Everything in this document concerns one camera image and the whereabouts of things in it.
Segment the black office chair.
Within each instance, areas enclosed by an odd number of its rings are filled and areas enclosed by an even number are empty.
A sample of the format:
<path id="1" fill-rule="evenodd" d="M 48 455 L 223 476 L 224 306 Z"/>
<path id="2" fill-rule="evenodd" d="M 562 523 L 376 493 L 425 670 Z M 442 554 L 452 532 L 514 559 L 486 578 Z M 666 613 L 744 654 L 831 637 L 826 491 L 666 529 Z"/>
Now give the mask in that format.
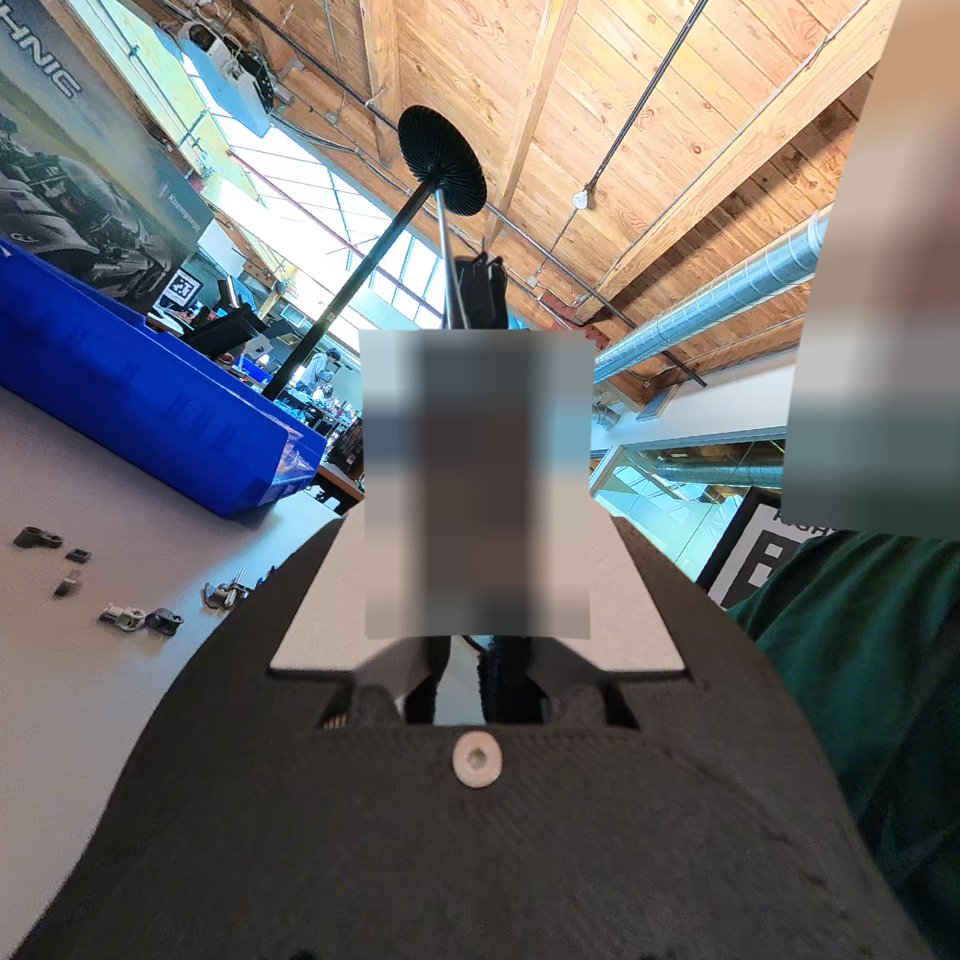
<path id="1" fill-rule="evenodd" d="M 198 354 L 216 360 L 243 348 L 264 333 L 267 323 L 246 302 L 206 325 L 184 334 L 181 341 Z"/>

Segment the black pole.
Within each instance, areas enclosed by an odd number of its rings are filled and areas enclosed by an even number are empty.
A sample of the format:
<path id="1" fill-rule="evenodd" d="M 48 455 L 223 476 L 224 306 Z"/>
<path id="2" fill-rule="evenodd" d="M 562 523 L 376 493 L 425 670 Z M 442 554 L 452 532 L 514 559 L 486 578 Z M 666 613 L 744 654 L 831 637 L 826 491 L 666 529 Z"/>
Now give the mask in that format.
<path id="1" fill-rule="evenodd" d="M 357 268 L 349 275 L 339 291 L 334 294 L 330 304 L 325 307 L 318 320 L 311 326 L 270 382 L 262 390 L 261 396 L 267 402 L 275 402 L 289 384 L 298 366 L 306 362 L 318 346 L 330 325 L 354 298 L 355 294 L 380 264 L 390 247 L 408 227 L 414 216 L 426 203 L 428 195 L 440 186 L 439 173 L 434 171 L 416 187 L 413 195 L 407 199 L 401 210 L 391 219 L 378 241 L 372 247 Z"/>

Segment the framed black white sign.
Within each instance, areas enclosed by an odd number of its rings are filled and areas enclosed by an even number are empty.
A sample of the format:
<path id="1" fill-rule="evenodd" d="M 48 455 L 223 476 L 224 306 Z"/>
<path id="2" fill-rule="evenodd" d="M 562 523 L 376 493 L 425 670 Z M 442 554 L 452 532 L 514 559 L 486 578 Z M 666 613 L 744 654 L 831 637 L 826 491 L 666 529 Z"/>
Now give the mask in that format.
<path id="1" fill-rule="evenodd" d="M 696 584 L 728 611 L 751 597 L 787 564 L 807 541 L 834 530 L 788 524 L 782 494 L 752 486 L 699 574 Z"/>

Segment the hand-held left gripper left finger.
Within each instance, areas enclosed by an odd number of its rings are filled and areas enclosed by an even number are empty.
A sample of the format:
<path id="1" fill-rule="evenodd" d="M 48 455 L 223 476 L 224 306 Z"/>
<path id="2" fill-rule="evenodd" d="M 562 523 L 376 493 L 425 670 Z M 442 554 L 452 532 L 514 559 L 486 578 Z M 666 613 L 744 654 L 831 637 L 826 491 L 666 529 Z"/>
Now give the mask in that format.
<path id="1" fill-rule="evenodd" d="M 367 558 L 363 515 L 342 519 L 294 617 L 270 660 L 279 681 L 386 690 L 396 706 L 445 674 L 445 641 L 367 636 Z"/>

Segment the dark printed box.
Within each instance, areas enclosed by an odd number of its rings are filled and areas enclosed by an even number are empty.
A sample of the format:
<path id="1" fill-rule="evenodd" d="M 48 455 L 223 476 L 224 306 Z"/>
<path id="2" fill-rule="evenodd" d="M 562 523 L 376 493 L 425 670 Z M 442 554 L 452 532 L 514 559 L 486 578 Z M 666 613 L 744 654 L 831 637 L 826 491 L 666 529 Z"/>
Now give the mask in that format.
<path id="1" fill-rule="evenodd" d="M 364 475 L 363 419 L 358 416 L 330 446 L 327 462 L 348 479 L 359 482 Z"/>

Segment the blue plastic bin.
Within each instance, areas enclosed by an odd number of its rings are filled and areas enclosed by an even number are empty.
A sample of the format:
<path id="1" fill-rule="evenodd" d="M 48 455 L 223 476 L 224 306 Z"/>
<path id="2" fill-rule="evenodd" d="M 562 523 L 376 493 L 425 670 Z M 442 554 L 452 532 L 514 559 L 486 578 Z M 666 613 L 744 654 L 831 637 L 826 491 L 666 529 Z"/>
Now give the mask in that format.
<path id="1" fill-rule="evenodd" d="M 326 440 L 207 357 L 11 241 L 2 386 L 210 512 L 314 484 Z"/>

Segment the black ribbed ceiling disc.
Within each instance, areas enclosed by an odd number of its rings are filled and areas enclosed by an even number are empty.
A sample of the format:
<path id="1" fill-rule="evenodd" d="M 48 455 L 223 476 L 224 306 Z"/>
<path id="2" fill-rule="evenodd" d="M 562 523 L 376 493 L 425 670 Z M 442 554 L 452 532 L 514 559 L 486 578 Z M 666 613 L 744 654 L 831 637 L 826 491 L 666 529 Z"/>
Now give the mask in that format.
<path id="1" fill-rule="evenodd" d="M 399 147 L 410 172 L 439 189 L 446 209 L 472 217 L 485 209 L 488 191 L 482 165 L 460 130 L 433 108 L 407 107 L 397 123 Z"/>

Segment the car printed lego box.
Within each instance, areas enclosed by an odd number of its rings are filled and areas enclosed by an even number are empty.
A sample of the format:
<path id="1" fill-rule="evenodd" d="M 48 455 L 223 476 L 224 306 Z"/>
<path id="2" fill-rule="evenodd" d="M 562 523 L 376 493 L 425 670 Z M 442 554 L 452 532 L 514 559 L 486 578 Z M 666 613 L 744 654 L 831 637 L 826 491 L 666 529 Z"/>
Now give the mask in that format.
<path id="1" fill-rule="evenodd" d="M 2 240 L 144 312 L 211 221 L 47 7 L 2 2 Z"/>

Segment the small black white marker sign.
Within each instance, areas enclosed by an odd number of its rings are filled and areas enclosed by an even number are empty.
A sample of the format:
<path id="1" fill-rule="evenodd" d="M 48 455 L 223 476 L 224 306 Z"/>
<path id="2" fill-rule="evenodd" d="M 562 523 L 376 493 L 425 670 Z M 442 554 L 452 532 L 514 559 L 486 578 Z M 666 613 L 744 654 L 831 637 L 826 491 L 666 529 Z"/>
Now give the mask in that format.
<path id="1" fill-rule="evenodd" d="M 203 286 L 204 283 L 197 276 L 178 268 L 171 275 L 156 303 L 162 307 L 189 308 L 198 303 Z"/>

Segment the silver air duct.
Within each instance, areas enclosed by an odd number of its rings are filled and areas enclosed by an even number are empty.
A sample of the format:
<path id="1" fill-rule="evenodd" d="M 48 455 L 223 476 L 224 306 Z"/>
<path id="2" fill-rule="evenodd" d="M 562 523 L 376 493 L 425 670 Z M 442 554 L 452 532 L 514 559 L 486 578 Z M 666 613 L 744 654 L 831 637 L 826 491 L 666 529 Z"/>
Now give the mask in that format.
<path id="1" fill-rule="evenodd" d="M 766 246 L 599 352 L 593 382 L 601 383 L 680 342 L 812 280 L 821 257 L 829 203 Z"/>

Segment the grey black lego subassembly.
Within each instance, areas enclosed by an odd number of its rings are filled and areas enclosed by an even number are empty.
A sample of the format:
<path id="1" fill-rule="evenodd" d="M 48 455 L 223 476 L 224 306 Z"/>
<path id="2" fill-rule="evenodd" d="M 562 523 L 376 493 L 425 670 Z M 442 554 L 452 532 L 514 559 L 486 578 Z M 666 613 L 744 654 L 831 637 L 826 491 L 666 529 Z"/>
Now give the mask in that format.
<path id="1" fill-rule="evenodd" d="M 507 273 L 501 257 L 482 250 L 474 257 L 455 256 L 450 247 L 449 217 L 443 190 L 435 193 L 444 295 L 442 330 L 509 330 Z"/>

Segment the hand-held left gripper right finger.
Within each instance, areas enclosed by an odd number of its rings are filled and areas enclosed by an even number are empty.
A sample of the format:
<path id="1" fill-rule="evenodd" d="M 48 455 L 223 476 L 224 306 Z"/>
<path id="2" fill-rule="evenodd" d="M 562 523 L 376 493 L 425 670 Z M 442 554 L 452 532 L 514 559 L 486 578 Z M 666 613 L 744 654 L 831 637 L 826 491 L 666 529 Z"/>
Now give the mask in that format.
<path id="1" fill-rule="evenodd" d="M 588 632 L 530 639 L 528 677 L 560 700 L 573 687 L 682 675 L 684 661 L 642 580 L 614 516 L 589 517 L 585 572 L 574 587 L 588 603 Z"/>

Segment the grey lego frame assembly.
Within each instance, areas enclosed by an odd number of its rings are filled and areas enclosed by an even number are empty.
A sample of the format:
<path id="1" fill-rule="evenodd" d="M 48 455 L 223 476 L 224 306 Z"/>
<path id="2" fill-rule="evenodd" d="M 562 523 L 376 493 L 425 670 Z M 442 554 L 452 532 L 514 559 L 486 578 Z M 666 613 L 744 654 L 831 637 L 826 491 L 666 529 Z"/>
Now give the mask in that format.
<path id="1" fill-rule="evenodd" d="M 245 600 L 252 592 L 243 582 L 246 568 L 241 567 L 228 582 L 213 585 L 204 584 L 200 590 L 200 599 L 203 606 L 210 610 L 227 612 Z"/>

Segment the person's green shirt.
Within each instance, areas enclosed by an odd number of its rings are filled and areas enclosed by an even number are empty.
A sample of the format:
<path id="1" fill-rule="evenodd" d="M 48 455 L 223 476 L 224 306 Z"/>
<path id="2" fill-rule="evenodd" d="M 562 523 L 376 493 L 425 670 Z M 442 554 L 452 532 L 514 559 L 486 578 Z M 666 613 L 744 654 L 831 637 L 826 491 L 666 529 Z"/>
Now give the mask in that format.
<path id="1" fill-rule="evenodd" d="M 958 958 L 958 542 L 813 537 L 728 613 L 804 712 L 904 911 Z"/>

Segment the white ceiling unit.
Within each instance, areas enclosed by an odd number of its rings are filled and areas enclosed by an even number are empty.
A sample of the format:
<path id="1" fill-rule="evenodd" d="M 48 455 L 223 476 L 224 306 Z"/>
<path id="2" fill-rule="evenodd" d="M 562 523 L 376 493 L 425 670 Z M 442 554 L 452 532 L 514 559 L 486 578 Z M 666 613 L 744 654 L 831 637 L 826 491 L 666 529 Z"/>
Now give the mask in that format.
<path id="1" fill-rule="evenodd" d="M 251 134 L 266 137 L 272 126 L 273 96 L 269 79 L 259 71 L 261 64 L 199 20 L 187 21 L 176 40 L 216 104 Z"/>

